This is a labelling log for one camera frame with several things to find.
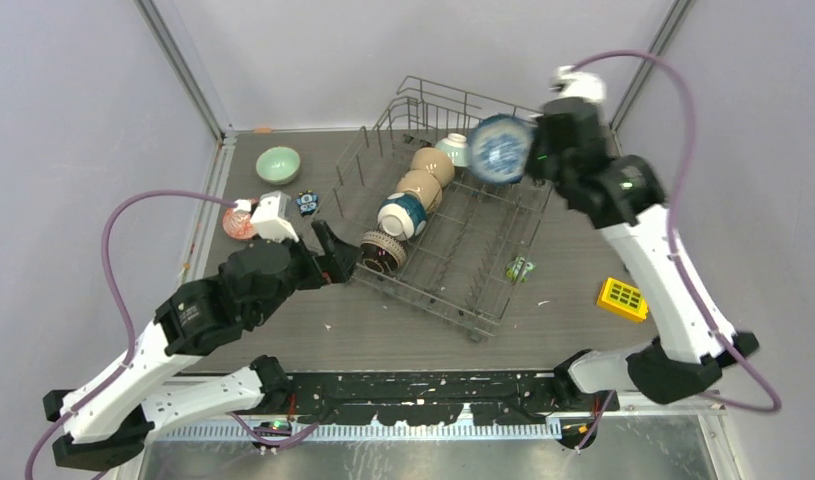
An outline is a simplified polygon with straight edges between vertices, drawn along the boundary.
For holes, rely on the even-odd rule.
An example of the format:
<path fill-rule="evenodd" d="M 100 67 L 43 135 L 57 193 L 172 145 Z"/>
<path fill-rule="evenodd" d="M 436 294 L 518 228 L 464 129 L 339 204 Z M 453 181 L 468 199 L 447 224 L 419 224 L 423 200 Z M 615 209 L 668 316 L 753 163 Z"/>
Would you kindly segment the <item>brown ribbed bowl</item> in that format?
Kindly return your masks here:
<path fill-rule="evenodd" d="M 361 264 L 378 273 L 395 272 L 407 259 L 407 252 L 402 244 L 379 230 L 365 232 L 360 249 Z"/>

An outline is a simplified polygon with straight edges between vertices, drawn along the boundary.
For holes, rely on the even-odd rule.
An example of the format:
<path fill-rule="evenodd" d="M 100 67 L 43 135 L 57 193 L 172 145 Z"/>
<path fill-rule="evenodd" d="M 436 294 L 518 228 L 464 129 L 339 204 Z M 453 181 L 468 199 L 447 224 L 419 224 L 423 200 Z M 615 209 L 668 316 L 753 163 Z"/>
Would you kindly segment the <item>blue floral white bowl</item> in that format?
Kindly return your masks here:
<path fill-rule="evenodd" d="M 487 184 L 519 183 L 534 132 L 533 123 L 512 115 L 496 114 L 481 120 L 467 137 L 467 168 Z"/>

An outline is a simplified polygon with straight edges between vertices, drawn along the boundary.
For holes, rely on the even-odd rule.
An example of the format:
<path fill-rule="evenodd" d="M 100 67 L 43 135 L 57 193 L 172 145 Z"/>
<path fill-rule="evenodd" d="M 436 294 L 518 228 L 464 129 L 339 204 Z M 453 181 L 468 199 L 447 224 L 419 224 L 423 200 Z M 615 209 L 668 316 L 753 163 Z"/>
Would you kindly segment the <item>pale green celadon bowl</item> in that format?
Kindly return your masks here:
<path fill-rule="evenodd" d="M 290 147 L 276 146 L 259 155 L 255 162 L 256 174 L 271 185 L 287 185 L 300 173 L 300 154 Z"/>

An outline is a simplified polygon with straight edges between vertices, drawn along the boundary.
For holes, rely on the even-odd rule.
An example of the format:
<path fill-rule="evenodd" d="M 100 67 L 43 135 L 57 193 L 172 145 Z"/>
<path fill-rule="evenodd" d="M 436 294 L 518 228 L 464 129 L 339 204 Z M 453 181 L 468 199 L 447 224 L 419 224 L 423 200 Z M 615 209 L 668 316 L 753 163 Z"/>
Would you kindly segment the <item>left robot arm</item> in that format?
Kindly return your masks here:
<path fill-rule="evenodd" d="M 59 467 L 103 472 L 138 456 L 162 434 L 225 413 L 281 412 L 293 387 L 267 355 L 217 380 L 177 392 L 160 387 L 245 331 L 263 325 L 295 292 L 347 282 L 361 256 L 316 220 L 323 249 L 302 239 L 257 239 L 231 254 L 217 274 L 181 285 L 134 346 L 78 389 L 52 390 L 43 405 L 63 434 L 52 444 Z"/>

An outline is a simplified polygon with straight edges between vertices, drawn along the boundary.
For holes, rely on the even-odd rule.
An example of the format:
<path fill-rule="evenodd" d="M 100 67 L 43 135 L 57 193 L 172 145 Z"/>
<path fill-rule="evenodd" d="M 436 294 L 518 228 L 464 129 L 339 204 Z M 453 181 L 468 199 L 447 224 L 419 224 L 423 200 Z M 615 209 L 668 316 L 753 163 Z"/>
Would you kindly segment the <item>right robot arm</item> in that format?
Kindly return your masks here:
<path fill-rule="evenodd" d="M 701 394 L 744 356 L 756 336 L 720 313 L 703 316 L 705 290 L 688 289 L 668 239 L 668 204 L 654 170 L 636 155 L 609 153 L 598 106 L 576 97 L 542 107 L 525 168 L 550 182 L 570 210 L 584 214 L 620 257 L 647 302 L 656 337 L 640 347 L 582 350 L 555 370 L 557 403 L 579 410 L 595 392 L 638 391 L 665 405 Z"/>

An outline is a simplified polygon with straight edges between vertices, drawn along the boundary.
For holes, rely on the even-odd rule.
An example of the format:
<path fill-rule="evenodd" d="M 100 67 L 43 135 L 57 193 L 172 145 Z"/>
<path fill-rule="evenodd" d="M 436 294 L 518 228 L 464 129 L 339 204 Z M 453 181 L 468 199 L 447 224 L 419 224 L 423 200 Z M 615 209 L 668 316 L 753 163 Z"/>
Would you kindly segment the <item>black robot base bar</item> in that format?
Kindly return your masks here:
<path fill-rule="evenodd" d="M 553 372 L 538 371 L 284 371 L 277 358 L 261 356 L 250 368 L 265 394 L 256 414 L 287 415 L 303 424 L 384 427 L 449 427 L 467 415 L 475 427 L 530 427 L 559 413 L 581 420 L 560 427 L 567 448 L 588 447 L 593 426 L 616 404 L 613 395 L 576 393 Z"/>

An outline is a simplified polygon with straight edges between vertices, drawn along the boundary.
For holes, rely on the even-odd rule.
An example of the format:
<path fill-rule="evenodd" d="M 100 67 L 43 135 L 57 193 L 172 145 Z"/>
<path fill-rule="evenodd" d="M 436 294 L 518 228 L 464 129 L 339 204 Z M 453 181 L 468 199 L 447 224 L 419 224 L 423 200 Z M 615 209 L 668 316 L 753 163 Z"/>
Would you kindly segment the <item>teal and white bowl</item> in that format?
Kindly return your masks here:
<path fill-rule="evenodd" d="M 428 216 L 421 201 L 403 192 L 389 195 L 377 213 L 378 228 L 398 241 L 420 235 L 427 223 Z"/>

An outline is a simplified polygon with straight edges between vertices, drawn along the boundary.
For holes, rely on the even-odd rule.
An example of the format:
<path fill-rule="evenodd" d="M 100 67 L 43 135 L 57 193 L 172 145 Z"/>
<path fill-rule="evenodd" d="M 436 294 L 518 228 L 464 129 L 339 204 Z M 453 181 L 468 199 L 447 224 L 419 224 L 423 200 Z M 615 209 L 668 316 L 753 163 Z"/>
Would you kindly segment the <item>light green striped bowl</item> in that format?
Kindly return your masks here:
<path fill-rule="evenodd" d="M 457 168 L 468 166 L 467 137 L 459 133 L 449 133 L 438 140 L 434 147 L 445 153 Z"/>

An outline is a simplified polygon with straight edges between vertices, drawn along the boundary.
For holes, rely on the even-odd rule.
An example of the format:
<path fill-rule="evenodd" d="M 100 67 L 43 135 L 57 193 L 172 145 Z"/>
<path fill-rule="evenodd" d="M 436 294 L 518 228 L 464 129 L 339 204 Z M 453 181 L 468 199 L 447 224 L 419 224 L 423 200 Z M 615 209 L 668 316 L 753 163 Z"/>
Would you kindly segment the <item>beige bowl lower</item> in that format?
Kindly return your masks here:
<path fill-rule="evenodd" d="M 397 183 L 396 191 L 418 198 L 428 214 L 434 213 L 442 201 L 442 187 L 425 170 L 410 170 Z"/>

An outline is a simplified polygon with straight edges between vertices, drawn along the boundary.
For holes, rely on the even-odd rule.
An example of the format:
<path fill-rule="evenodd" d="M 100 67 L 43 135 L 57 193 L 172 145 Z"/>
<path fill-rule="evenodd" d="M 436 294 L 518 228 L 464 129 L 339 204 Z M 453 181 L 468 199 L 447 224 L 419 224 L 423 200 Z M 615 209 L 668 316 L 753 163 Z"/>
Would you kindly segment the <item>beige bowl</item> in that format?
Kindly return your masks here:
<path fill-rule="evenodd" d="M 425 170 L 410 170 L 397 183 L 396 191 L 418 198 L 428 214 L 434 213 L 442 201 L 442 187 Z"/>
<path fill-rule="evenodd" d="M 410 169 L 426 171 L 436 179 L 442 188 L 445 188 L 455 176 L 455 166 L 451 158 L 442 150 L 434 147 L 418 149 L 411 159 Z"/>

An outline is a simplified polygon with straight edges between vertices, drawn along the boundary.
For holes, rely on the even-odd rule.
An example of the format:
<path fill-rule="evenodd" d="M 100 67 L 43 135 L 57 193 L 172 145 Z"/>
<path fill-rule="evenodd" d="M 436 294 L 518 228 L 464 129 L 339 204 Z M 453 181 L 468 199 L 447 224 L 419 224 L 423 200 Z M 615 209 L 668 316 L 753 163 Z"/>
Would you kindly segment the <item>green owl toy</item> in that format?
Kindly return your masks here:
<path fill-rule="evenodd" d="M 524 256 L 516 256 L 507 264 L 505 276 L 511 283 L 524 283 L 534 269 L 535 264 L 529 259 Z"/>

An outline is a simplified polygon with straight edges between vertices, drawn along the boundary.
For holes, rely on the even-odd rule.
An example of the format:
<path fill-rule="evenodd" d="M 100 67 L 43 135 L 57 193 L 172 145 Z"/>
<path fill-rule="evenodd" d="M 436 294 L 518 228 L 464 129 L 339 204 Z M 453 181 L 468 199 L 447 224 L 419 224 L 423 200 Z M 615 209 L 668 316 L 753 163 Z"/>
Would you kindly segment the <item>beige bowl upper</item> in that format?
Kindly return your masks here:
<path fill-rule="evenodd" d="M 410 169 L 426 171 L 436 179 L 442 188 L 445 188 L 455 176 L 455 166 L 451 158 L 442 150 L 434 147 L 418 149 L 411 159 Z"/>

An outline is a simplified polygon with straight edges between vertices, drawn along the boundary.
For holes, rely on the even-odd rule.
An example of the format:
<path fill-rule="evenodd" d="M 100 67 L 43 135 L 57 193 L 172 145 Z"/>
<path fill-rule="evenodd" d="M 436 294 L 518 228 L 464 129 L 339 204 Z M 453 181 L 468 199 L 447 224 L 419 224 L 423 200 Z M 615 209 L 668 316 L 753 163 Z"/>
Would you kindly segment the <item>yellow toy block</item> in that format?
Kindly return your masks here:
<path fill-rule="evenodd" d="M 644 322 L 649 314 L 640 290 L 613 277 L 603 282 L 595 305 L 634 323 Z"/>

